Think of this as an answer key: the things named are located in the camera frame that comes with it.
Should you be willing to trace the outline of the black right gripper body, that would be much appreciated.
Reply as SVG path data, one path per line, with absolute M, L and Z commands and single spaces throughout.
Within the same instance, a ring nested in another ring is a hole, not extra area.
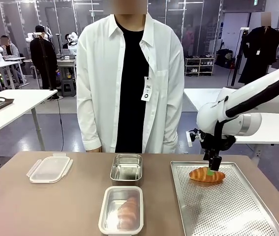
M 236 142 L 234 136 L 222 136 L 221 138 L 215 138 L 211 134 L 201 133 L 201 148 L 206 151 L 210 151 L 211 154 L 219 154 L 220 151 L 226 151 L 232 147 Z

